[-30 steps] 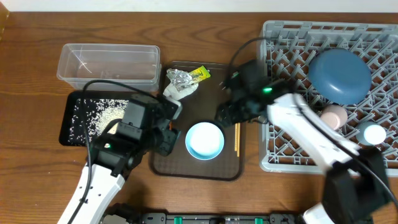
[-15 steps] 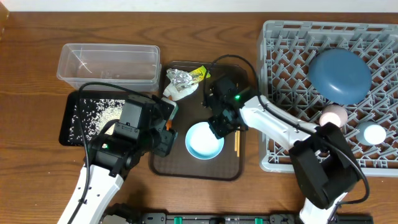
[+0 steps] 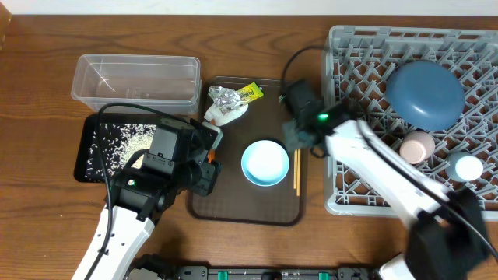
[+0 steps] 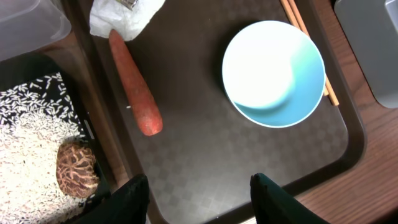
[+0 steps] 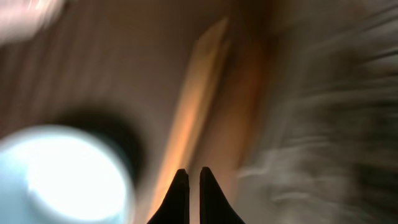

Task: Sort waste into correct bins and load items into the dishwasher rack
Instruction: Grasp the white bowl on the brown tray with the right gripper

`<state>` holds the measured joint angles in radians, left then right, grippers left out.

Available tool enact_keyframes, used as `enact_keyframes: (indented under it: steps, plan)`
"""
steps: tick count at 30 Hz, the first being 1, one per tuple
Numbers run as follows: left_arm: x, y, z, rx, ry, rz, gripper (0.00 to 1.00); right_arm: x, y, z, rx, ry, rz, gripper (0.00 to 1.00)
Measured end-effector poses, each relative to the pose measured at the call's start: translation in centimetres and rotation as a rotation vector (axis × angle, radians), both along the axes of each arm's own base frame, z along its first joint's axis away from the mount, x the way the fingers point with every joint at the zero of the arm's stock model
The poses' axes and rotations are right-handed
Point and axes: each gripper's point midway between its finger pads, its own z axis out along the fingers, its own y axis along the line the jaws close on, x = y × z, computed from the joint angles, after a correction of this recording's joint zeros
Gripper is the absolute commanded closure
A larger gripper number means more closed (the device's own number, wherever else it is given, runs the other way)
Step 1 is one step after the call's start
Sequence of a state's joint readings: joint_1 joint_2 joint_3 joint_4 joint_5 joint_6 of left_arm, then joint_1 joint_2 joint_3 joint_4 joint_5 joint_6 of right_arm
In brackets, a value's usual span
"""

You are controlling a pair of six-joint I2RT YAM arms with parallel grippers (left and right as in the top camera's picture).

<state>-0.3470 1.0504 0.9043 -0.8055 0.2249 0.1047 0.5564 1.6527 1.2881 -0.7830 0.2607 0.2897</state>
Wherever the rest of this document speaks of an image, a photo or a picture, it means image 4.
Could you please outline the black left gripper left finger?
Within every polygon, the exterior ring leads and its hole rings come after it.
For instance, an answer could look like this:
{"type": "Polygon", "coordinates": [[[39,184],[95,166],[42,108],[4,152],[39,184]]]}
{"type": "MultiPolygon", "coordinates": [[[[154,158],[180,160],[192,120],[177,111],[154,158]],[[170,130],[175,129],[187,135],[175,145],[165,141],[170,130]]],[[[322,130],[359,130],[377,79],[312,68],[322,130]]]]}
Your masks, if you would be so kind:
{"type": "Polygon", "coordinates": [[[149,202],[149,181],[146,175],[138,174],[74,223],[146,224],[149,202]]]}

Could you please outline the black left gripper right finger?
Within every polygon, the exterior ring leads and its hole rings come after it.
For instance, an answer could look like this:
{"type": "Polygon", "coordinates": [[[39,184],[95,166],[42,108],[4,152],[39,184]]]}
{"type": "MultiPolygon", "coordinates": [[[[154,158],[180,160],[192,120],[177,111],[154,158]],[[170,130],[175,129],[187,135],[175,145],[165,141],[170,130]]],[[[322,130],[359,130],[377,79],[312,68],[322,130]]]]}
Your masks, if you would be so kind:
{"type": "Polygon", "coordinates": [[[251,176],[251,204],[259,224],[326,224],[262,173],[251,176]]]}

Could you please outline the brown shiitake mushroom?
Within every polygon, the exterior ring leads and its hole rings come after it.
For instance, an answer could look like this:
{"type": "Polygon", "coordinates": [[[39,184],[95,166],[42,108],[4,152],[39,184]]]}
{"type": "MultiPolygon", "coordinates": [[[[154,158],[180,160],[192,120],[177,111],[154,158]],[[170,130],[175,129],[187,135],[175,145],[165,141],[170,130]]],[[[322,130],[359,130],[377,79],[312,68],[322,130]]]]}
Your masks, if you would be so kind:
{"type": "Polygon", "coordinates": [[[87,144],[66,141],[58,148],[56,179],[60,190],[71,197],[88,198],[99,186],[95,155],[87,144]]]}

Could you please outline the white rice grains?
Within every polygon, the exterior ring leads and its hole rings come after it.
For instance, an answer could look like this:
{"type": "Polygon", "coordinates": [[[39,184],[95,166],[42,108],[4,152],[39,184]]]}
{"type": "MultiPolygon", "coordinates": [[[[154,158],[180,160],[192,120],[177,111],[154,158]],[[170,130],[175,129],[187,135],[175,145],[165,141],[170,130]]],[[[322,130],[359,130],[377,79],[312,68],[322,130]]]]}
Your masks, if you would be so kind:
{"type": "Polygon", "coordinates": [[[64,223],[85,199],[55,176],[62,142],[85,134],[60,73],[1,91],[1,223],[64,223]]]}

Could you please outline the small light blue bowl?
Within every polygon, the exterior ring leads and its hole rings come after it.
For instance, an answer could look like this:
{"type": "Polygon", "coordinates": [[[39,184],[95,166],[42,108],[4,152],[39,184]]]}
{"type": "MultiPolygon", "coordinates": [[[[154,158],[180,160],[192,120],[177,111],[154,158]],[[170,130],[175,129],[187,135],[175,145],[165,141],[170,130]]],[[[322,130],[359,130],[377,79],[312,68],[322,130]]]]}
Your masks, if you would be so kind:
{"type": "Polygon", "coordinates": [[[221,74],[231,104],[268,128],[307,119],[326,84],[325,64],[313,40],[281,21],[259,21],[241,29],[225,50],[221,74]]]}

